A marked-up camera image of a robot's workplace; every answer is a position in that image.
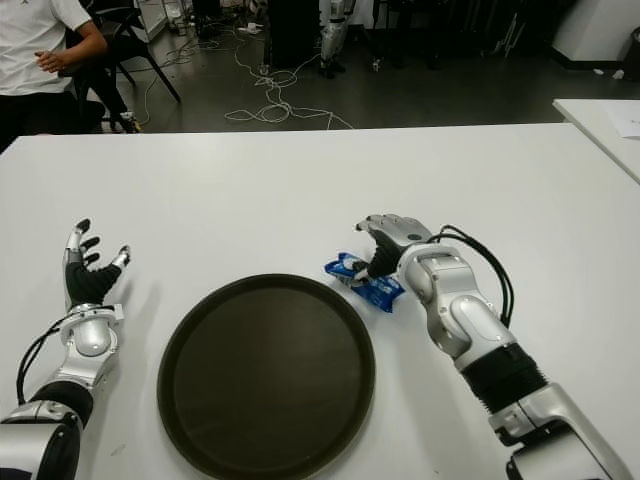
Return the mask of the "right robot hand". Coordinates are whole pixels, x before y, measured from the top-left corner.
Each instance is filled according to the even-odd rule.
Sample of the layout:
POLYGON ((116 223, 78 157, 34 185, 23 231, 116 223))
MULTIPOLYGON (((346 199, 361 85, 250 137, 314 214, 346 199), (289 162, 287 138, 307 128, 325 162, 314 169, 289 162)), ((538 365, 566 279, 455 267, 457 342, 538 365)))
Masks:
POLYGON ((372 259, 355 275, 360 283, 395 273, 407 249, 432 237, 420 221, 395 214, 369 215, 355 229, 366 232, 376 243, 372 259))

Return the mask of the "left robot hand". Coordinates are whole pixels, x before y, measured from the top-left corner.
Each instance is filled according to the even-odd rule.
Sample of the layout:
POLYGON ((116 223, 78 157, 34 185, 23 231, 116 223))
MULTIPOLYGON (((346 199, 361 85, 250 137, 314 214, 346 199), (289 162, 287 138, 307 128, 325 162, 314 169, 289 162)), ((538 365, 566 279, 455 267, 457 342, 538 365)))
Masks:
POLYGON ((100 237, 85 239, 90 227, 90 219, 79 221, 64 248, 62 272, 67 310, 83 304, 102 305, 131 261, 131 249, 125 245, 110 262, 99 264, 101 254, 96 247, 100 237))

